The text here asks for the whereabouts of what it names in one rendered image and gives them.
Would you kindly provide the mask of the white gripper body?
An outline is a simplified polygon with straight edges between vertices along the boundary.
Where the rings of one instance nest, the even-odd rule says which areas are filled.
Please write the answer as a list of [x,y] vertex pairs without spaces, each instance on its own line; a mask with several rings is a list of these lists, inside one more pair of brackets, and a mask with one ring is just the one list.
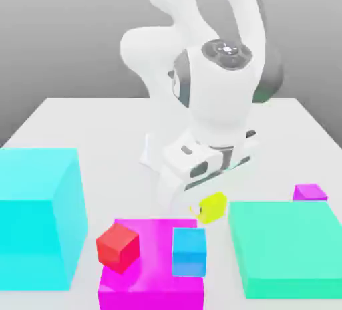
[[163,151],[158,183],[159,203],[169,207],[177,194],[247,163],[256,146],[255,138],[247,138],[242,156],[233,162],[232,146],[214,148],[192,138],[177,139]]

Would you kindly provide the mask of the small yellow cube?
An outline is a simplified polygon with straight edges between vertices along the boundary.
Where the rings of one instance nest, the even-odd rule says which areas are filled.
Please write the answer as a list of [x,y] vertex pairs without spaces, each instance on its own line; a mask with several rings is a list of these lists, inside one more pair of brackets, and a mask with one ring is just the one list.
[[227,202],[227,197],[217,192],[190,206],[190,213],[202,224],[210,224],[225,215]]

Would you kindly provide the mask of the small blue cube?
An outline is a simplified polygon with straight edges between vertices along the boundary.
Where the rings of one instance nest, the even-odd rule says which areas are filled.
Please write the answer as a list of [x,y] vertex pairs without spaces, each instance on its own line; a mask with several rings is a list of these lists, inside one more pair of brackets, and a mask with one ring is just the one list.
[[206,275],[207,246],[203,228],[174,228],[172,274],[177,277]]

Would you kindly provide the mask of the small red cube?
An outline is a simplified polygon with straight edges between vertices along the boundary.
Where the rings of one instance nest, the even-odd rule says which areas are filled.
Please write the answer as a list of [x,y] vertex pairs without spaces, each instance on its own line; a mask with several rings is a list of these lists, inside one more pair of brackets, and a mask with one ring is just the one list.
[[140,256],[139,234],[115,222],[96,239],[96,249],[101,264],[122,274]]

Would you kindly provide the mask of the small purple cube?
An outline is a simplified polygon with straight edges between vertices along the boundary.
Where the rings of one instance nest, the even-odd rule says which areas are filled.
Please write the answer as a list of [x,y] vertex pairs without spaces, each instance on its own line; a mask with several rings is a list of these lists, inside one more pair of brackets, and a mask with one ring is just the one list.
[[319,200],[327,201],[328,196],[318,184],[297,184],[293,193],[293,201]]

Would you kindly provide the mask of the large magenta box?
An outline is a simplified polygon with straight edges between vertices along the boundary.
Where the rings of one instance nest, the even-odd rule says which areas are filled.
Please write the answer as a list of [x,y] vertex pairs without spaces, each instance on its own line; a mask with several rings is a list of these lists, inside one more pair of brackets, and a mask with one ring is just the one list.
[[193,219],[116,219],[139,234],[140,257],[122,274],[102,269],[100,310],[203,310],[201,277],[172,274],[174,228],[196,228]]

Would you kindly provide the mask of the large mint green box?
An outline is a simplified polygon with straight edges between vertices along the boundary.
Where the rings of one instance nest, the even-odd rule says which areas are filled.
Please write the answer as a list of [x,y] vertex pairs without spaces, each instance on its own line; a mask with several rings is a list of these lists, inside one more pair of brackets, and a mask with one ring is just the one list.
[[342,224],[326,202],[231,202],[247,299],[342,299]]

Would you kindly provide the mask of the large cyan box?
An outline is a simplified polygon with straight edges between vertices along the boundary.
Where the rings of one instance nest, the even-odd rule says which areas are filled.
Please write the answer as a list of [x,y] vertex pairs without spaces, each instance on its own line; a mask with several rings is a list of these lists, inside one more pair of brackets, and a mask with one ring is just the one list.
[[75,148],[0,149],[0,291],[66,291],[88,233]]

